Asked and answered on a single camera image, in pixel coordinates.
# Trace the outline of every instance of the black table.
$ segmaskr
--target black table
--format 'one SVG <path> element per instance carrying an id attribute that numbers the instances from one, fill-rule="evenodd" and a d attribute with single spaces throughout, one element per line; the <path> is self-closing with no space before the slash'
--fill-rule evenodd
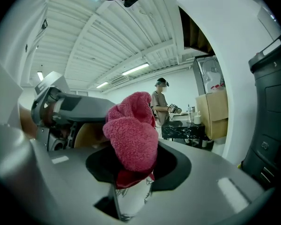
<path id="1" fill-rule="evenodd" d="M 202 148 L 203 138 L 205 137 L 205 126 L 203 124 L 196 125 L 186 120 L 177 120 L 179 116 L 174 117 L 176 119 L 175 121 L 172 121 L 168 117 L 162 125 L 163 138 L 199 139 L 198 148 Z"/>

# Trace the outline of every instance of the red cloth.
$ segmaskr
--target red cloth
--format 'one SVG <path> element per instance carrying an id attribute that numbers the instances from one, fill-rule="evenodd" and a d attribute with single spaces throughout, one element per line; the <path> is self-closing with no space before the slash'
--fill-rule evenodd
<path id="1" fill-rule="evenodd" d="M 125 187 L 125 181 L 128 186 L 136 178 L 147 177 L 155 166 L 158 133 L 150 102 L 150 94 L 136 92 L 108 111 L 103 132 L 126 169 L 118 174 L 120 187 Z M 136 176 L 133 172 L 142 173 L 143 176 Z"/>

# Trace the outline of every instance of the ceiling light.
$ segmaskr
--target ceiling light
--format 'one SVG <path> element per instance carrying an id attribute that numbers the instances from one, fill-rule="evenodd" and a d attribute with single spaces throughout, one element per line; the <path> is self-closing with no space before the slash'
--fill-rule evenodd
<path id="1" fill-rule="evenodd" d="M 133 69 L 127 71 L 127 72 L 122 73 L 122 75 L 126 76 L 126 75 L 128 75 L 130 73 L 133 73 L 133 72 L 135 72 L 137 70 L 140 70 L 140 69 L 146 68 L 146 67 L 149 67 L 149 64 L 145 63 L 145 64 L 143 64 L 141 66 L 135 67 L 135 68 L 133 68 Z"/>
<path id="2" fill-rule="evenodd" d="M 37 72 L 37 75 L 38 75 L 38 77 L 39 77 L 39 80 L 43 80 L 44 79 L 44 77 L 43 77 L 43 73 L 42 72 Z"/>
<path id="3" fill-rule="evenodd" d="M 101 87 L 103 87 L 103 86 L 105 86 L 105 85 L 107 85 L 107 84 L 108 84 L 108 82 L 104 82 L 104 83 L 102 83 L 101 85 L 97 86 L 97 88 L 101 88 Z"/>

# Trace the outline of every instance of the white ceiling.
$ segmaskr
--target white ceiling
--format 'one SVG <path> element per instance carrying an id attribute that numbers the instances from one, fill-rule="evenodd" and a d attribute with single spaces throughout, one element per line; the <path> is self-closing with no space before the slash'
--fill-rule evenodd
<path id="1" fill-rule="evenodd" d="M 128 79 L 179 66 L 202 54 L 184 50 L 176 0 L 139 0 L 130 8 L 120 0 L 50 0 L 47 21 L 32 62 L 32 86 L 39 83 L 37 71 L 44 76 L 56 71 L 71 89 L 96 89 L 146 62 L 149 67 Z"/>

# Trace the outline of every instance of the cardboard box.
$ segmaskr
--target cardboard box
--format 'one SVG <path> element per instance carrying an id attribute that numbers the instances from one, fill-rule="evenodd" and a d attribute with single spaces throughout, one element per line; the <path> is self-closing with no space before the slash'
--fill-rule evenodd
<path id="1" fill-rule="evenodd" d="M 228 99 L 226 90 L 208 93 L 196 98 L 205 133 L 209 139 L 227 135 Z"/>

